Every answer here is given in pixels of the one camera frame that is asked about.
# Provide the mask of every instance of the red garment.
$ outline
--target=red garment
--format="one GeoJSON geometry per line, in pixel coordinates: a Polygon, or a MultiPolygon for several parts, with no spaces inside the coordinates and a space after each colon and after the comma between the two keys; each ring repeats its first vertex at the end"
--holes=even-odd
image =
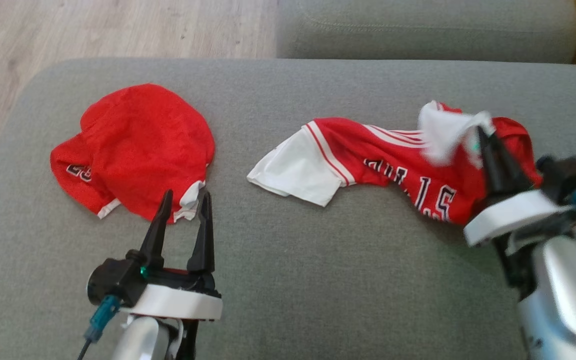
{"type": "MultiPolygon", "coordinates": [[[[437,121],[461,114],[439,103],[427,107],[434,107],[432,116],[437,121]]],[[[493,118],[492,124],[526,175],[540,185],[526,129],[505,117],[493,118]]],[[[385,130],[347,118],[318,118],[268,153],[248,180],[275,194],[297,196],[323,207],[338,187],[385,187],[394,182],[422,214],[464,225],[486,196],[483,169],[464,144],[455,148],[449,166],[430,164],[424,155],[429,139],[422,130],[385,130]]]]}
{"type": "Polygon", "coordinates": [[[204,117],[159,85],[115,91],[92,104],[81,133],[50,153],[59,185],[100,218],[119,203],[151,220],[173,190],[173,216],[192,219],[215,142],[204,117]]]}

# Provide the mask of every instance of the gray cushion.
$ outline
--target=gray cushion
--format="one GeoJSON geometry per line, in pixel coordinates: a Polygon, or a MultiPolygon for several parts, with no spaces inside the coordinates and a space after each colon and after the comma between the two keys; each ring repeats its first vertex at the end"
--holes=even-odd
{"type": "MultiPolygon", "coordinates": [[[[321,208],[246,181],[314,117],[414,129],[432,99],[515,118],[537,154],[576,154],[576,66],[442,61],[86,59],[37,75],[0,137],[0,360],[74,359],[94,307],[84,291],[107,257],[141,244],[123,207],[100,220],[49,167],[89,105],[154,82],[212,128],[215,280],[222,321],[199,326],[199,359],[516,360],[515,301],[492,248],[418,215],[396,187],[340,189],[321,208]]],[[[166,231],[183,267],[198,221],[166,231]]],[[[119,319],[91,346],[110,357],[119,319]]]]}
{"type": "Polygon", "coordinates": [[[279,0],[277,54],[570,63],[573,0],[279,0]]]}

